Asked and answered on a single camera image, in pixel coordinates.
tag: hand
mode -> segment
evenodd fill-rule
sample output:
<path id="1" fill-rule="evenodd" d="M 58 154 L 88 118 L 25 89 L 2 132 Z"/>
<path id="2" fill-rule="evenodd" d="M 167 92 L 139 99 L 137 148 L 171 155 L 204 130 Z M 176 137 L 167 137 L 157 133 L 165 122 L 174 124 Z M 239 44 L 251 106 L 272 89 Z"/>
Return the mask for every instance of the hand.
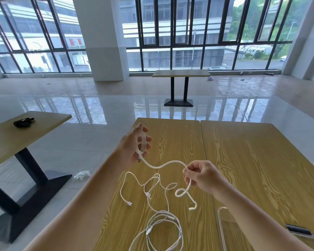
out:
<path id="1" fill-rule="evenodd" d="M 192 179 L 192 185 L 198 185 L 201 190 L 215 197 L 229 184 L 210 161 L 194 160 L 182 172 L 187 185 L 189 179 Z"/>
<path id="2" fill-rule="evenodd" d="M 140 123 L 138 126 L 134 127 L 127 135 L 125 135 L 119 145 L 117 146 L 117 150 L 121 151 L 122 155 L 128 157 L 127 168 L 134 165 L 136 160 L 138 160 L 138 154 L 136 153 L 136 149 L 141 149 L 142 138 L 139 136 L 141 131 L 148 132 L 148 129 Z M 147 142 L 151 142 L 152 138 L 146 135 Z M 147 144 L 147 150 L 151 148 L 151 145 Z M 148 152 L 143 153 L 143 157 L 147 156 Z"/>

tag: forearm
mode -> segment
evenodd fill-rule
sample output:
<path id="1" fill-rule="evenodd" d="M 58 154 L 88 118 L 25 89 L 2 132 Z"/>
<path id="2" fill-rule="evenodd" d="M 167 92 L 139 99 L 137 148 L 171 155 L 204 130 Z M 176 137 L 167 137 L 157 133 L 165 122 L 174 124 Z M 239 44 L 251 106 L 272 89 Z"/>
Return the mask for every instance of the forearm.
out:
<path id="1" fill-rule="evenodd" d="M 256 251 L 312 250 L 230 183 L 226 184 L 218 199 L 226 205 Z"/>
<path id="2" fill-rule="evenodd" d="M 126 162 L 121 151 L 113 152 L 25 251 L 93 250 L 123 164 Z"/>

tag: black table leg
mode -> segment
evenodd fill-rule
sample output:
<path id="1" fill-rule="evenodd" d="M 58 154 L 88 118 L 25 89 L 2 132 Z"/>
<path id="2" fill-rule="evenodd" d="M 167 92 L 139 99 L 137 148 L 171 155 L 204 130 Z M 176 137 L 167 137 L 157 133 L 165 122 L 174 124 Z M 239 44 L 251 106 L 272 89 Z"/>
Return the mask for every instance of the black table leg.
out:
<path id="1" fill-rule="evenodd" d="M 12 243 L 37 214 L 71 178 L 71 174 L 42 171 L 33 156 L 24 148 L 16 158 L 36 182 L 17 202 L 0 189 L 0 240 Z"/>
<path id="2" fill-rule="evenodd" d="M 166 99 L 164 106 L 193 106 L 193 100 L 187 100 L 188 77 L 185 77 L 184 99 L 174 99 L 174 77 L 171 77 L 171 99 Z"/>

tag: trash on floor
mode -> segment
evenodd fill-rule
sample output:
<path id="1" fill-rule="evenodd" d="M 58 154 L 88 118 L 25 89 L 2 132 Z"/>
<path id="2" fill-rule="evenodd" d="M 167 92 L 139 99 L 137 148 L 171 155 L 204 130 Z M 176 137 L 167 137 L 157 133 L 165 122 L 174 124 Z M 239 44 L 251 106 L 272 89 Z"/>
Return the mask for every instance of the trash on floor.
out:
<path id="1" fill-rule="evenodd" d="M 74 176 L 74 178 L 75 178 L 76 180 L 78 180 L 78 179 L 82 180 L 85 176 L 91 176 L 90 171 L 82 171 L 82 172 L 80 172 L 80 173 L 77 173 L 77 174 Z"/>

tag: person's right hand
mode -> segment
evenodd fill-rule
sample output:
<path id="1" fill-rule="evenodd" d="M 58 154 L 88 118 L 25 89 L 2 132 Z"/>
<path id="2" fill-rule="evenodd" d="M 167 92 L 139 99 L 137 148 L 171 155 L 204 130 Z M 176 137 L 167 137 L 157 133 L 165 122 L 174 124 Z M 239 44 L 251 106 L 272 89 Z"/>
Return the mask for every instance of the person's right hand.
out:
<path id="1" fill-rule="evenodd" d="M 189 179 L 192 179 L 192 185 L 198 185 L 203 191 L 215 197 L 229 184 L 210 161 L 194 160 L 188 168 L 184 168 L 183 173 L 187 185 Z"/>

